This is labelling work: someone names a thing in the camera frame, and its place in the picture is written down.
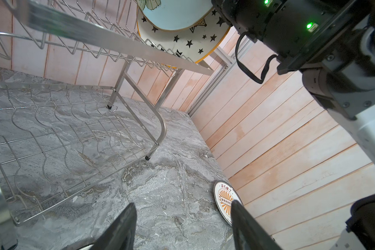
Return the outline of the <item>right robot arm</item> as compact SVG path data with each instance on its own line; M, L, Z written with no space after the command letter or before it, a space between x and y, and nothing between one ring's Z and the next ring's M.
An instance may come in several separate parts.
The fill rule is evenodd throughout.
M305 89L375 164L375 1L211 1L234 26L238 67L258 84L270 62L278 75L299 71ZM261 41L271 55L255 76L237 58L241 40ZM375 250L375 194L351 207L331 250ZM236 250L282 250L243 205L232 202Z

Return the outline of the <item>steel two-tier dish rack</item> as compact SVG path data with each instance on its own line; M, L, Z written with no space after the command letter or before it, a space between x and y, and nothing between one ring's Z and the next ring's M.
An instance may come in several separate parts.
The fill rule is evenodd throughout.
M161 109L167 134L150 160L157 116L99 90L0 89L0 187L20 250L92 244L130 203L136 250L219 250L229 233L214 204L220 176L188 115Z

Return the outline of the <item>star pattern orange rim plate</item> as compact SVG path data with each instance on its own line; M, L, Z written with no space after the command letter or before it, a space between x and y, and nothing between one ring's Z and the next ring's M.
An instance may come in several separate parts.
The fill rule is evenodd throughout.
M181 31L162 31L137 11L137 31L148 46L199 63L223 41L230 26L213 9L196 25Z

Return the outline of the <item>right aluminium frame bar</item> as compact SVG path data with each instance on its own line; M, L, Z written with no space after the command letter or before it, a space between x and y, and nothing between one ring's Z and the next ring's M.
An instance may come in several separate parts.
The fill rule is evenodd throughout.
M249 51L252 45L253 42L245 37L239 44L239 51L237 55L235 54L235 49L231 51L231 55L227 55L226 52L222 49L216 49L214 51L214 54L216 55L215 61L220 62L221 68L215 70L214 75L209 77L208 82L205 83L203 89L200 91L200 94L186 112L191 118L193 118L199 108L215 91L217 86L221 84L223 79L232 71L232 69L237 66L236 59L242 58Z

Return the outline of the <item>right orange sunburst plate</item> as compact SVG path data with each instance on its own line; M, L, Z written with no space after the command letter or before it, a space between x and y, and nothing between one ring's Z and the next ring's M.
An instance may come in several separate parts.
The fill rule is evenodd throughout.
M213 193L216 206L219 209L222 217L230 226L232 226L232 202L236 200L242 205L243 203L240 197L238 196L237 192L233 189L233 187L224 181L217 181L214 184Z

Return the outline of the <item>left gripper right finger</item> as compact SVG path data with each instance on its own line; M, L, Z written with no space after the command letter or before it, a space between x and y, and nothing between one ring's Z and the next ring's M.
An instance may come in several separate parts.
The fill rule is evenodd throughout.
M281 247L238 201L231 204L231 220L236 250L281 250Z

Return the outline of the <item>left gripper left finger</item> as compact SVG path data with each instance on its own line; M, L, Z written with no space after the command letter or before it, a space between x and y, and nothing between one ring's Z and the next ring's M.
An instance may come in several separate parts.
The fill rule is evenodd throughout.
M136 222L136 207L130 203L95 242L75 243L63 250L133 250Z

